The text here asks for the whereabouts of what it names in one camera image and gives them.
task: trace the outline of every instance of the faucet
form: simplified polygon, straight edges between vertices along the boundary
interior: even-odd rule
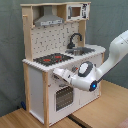
[[[68,44],[67,48],[68,49],[72,49],[73,47],[75,47],[75,44],[73,44],[72,39],[75,35],[79,35],[80,36],[80,41],[82,41],[82,35],[80,33],[74,33],[71,38],[70,38],[70,43]]]

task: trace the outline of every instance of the oven handle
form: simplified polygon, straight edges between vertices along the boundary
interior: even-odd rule
[[[72,17],[72,7],[69,6],[68,9],[69,9],[69,11],[70,11],[70,15],[68,16],[68,19],[71,19],[71,17]]]

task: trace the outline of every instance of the oven window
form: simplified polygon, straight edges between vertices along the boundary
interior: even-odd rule
[[[56,111],[73,103],[73,88],[66,87],[56,92]]]
[[[72,7],[72,17],[80,16],[81,7]]]

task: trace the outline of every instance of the microwave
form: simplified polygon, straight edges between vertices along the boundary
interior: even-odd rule
[[[88,19],[89,3],[67,5],[67,21]]]

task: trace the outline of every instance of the oven door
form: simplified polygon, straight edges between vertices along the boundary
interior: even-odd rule
[[[83,4],[67,5],[67,21],[82,19]]]

